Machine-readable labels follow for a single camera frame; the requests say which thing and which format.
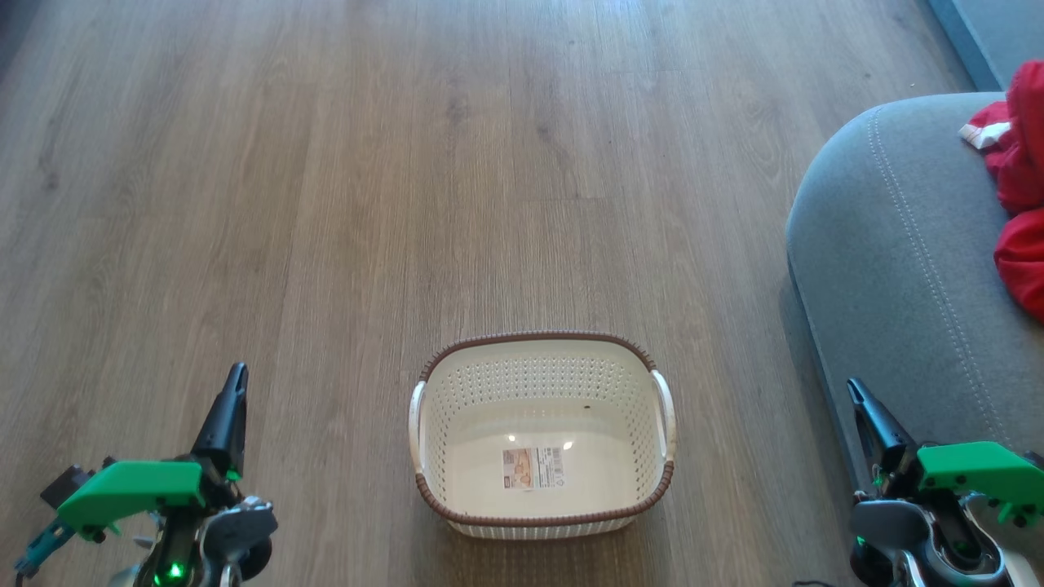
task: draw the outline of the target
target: product sticker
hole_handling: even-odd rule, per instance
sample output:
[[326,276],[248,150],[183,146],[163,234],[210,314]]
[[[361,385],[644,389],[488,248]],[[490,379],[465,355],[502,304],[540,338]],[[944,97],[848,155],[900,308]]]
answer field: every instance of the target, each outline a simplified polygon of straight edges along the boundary
[[512,448],[504,451],[504,489],[566,486],[562,448]]

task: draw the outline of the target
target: brown braided rim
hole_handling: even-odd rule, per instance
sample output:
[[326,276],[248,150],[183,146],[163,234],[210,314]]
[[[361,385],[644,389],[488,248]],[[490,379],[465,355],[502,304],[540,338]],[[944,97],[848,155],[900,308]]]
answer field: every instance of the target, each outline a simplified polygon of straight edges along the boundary
[[[421,380],[427,381],[428,377],[431,376],[432,371],[434,371],[435,366],[437,366],[447,355],[452,352],[459,351],[461,349],[468,349],[471,347],[477,347],[479,345],[494,345],[497,343],[517,343],[520,341],[546,341],[546,339],[572,339],[572,341],[601,341],[604,343],[614,343],[619,345],[631,352],[635,353],[638,358],[642,360],[645,368],[649,371],[656,369],[656,363],[649,355],[641,349],[638,345],[627,341],[626,338],[621,338],[620,336],[615,336],[613,334],[604,334],[601,332],[583,332],[575,330],[546,330],[539,332],[517,332],[514,334],[495,334],[491,336],[478,336],[475,338],[468,338],[459,343],[455,343],[443,349],[442,351],[435,353],[435,356],[424,367],[424,371],[421,373]],[[465,525],[482,525],[482,526],[503,526],[503,527],[544,527],[544,526],[555,526],[555,525],[574,525],[574,524],[587,524],[587,523],[598,523],[606,522],[610,520],[616,520],[620,518],[630,518],[632,516],[637,516],[650,508],[656,506],[656,502],[663,497],[664,493],[667,492],[667,488],[670,487],[670,478],[674,475],[674,462],[667,461],[663,465],[663,475],[660,476],[660,483],[657,485],[656,490],[646,497],[645,499],[631,506],[630,508],[620,508],[618,510],[610,510],[608,512],[596,512],[593,514],[582,514],[576,516],[557,516],[557,517],[542,517],[542,518],[497,518],[492,516],[469,516],[467,514],[460,514],[450,510],[444,506],[434,494],[431,493],[431,489],[428,488],[428,480],[424,478],[423,473],[417,473],[417,488],[421,491],[421,497],[428,504],[429,508],[435,511],[436,514],[446,518],[451,522],[456,522]]]

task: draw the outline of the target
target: red clothing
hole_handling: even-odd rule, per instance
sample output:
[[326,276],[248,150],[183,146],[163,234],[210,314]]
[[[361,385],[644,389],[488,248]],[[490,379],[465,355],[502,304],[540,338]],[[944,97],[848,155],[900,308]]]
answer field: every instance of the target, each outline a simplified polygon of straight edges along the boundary
[[993,258],[1015,301],[1044,322],[1044,61],[1023,64],[1007,101],[990,104],[970,124],[1004,121],[1012,130],[987,148],[986,165],[997,180],[1000,205],[1015,217]]

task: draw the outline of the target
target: gray ottoman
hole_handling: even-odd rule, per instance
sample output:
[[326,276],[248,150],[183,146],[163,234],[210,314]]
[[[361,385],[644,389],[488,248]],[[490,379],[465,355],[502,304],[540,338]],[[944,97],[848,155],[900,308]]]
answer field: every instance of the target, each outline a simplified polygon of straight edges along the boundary
[[[929,96],[863,113],[798,191],[791,276],[859,487],[870,478],[845,386],[854,376],[915,439],[1044,453],[1044,327],[997,277],[993,249],[1007,215],[982,158],[957,136],[999,99]],[[1044,532],[1031,536],[1036,553],[1024,554],[1040,573]]]

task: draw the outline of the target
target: plastic basket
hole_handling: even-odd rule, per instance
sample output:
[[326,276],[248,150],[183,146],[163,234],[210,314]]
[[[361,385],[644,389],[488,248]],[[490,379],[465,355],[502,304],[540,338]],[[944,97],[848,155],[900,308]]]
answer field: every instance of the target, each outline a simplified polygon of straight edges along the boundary
[[425,368],[409,407],[424,500],[479,538],[623,527],[667,491],[670,391],[623,338],[536,332],[465,341]]

